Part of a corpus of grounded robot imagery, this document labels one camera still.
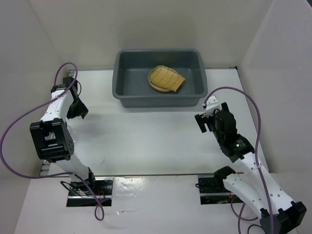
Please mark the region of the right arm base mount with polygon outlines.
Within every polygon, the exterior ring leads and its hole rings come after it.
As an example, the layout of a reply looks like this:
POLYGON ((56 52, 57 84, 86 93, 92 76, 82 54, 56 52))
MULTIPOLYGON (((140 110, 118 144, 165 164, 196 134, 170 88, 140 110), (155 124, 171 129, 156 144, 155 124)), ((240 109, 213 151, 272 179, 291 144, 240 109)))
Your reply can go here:
POLYGON ((199 175, 195 186, 199 190, 201 205, 242 203, 236 195, 226 190, 220 181, 213 175, 199 175))

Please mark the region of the tan plate with bear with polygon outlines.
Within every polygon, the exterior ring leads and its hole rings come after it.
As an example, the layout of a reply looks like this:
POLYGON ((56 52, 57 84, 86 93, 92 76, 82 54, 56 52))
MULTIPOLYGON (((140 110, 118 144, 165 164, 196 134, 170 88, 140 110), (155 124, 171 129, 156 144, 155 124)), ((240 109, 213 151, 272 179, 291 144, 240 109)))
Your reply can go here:
POLYGON ((152 88, 154 88, 155 90, 159 91, 159 92, 171 92, 170 89, 167 89, 167 88, 164 88, 164 87, 161 87, 159 85, 156 85, 152 82, 149 81, 149 84, 151 85, 152 88))

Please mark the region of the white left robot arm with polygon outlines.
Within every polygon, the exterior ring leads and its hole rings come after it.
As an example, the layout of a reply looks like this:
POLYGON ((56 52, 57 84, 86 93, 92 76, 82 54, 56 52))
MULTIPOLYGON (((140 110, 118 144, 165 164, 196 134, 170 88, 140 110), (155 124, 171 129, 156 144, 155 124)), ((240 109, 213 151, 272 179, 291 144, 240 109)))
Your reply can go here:
MULTIPOLYGON (((164 85, 152 83, 147 75, 137 72, 112 79, 112 95, 124 108, 194 107, 207 92, 205 75, 177 77, 164 85)), ((88 114, 78 94, 78 81, 73 77, 63 78, 62 85, 53 86, 51 95, 45 115, 30 125, 36 152, 40 159, 56 163, 68 173, 72 191, 91 195, 99 185, 92 170, 74 155, 75 144, 66 122, 88 114)))

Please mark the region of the woven bamboo tray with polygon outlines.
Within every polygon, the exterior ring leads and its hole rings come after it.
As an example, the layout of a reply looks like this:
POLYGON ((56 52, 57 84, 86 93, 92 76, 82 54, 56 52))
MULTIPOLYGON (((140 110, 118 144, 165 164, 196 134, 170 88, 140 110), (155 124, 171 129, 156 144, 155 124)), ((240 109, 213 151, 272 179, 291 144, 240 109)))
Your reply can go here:
POLYGON ((177 71, 164 65, 153 68, 148 74, 148 81, 176 92, 185 81, 177 71))

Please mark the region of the clear plastic cup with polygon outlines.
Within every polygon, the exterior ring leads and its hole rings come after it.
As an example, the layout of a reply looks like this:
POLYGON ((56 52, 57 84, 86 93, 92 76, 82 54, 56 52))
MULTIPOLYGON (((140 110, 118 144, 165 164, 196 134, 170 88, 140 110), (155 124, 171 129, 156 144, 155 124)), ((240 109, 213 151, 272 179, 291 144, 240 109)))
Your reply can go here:
POLYGON ((73 132, 73 129, 69 125, 67 125, 67 130, 68 130, 69 134, 71 135, 71 137, 73 137, 74 132, 73 132))

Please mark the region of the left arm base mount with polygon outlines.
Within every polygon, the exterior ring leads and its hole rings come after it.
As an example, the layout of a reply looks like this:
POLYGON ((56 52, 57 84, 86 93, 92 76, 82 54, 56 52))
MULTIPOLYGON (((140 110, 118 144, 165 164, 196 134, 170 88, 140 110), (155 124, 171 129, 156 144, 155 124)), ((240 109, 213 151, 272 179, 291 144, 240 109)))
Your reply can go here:
MULTIPOLYGON (((60 184, 68 191, 67 207, 93 207, 97 205, 94 196, 81 182, 61 181, 60 184)), ((102 206, 112 205, 112 177, 95 177, 94 186, 90 185, 90 187, 102 206)))

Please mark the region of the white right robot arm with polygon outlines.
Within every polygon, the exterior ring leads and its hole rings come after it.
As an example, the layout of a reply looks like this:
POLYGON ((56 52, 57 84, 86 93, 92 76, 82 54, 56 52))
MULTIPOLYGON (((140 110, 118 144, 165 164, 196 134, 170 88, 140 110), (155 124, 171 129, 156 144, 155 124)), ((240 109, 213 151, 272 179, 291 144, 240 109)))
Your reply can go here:
POLYGON ((226 166, 214 173, 215 189, 220 192, 228 190, 237 195, 257 215, 267 234, 287 234, 298 227, 307 208, 287 195, 262 162, 255 160, 255 149, 238 134, 236 120, 227 103, 219 103, 212 96, 203 106, 205 113, 195 116, 201 131, 214 134, 222 153, 248 179, 245 182, 231 167, 226 166))

